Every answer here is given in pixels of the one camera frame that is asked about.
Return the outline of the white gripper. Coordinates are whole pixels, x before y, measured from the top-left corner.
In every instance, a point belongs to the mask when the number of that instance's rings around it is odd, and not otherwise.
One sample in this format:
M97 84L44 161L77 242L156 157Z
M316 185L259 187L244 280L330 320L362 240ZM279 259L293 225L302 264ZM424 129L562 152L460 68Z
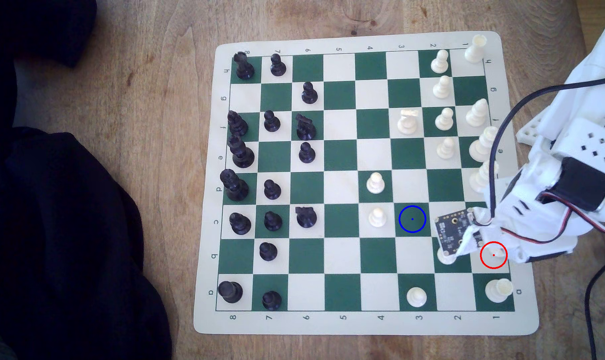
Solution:
M605 233L605 173L574 158L534 158L484 193L495 209L474 208L471 243L498 241L516 263L568 254L578 236Z

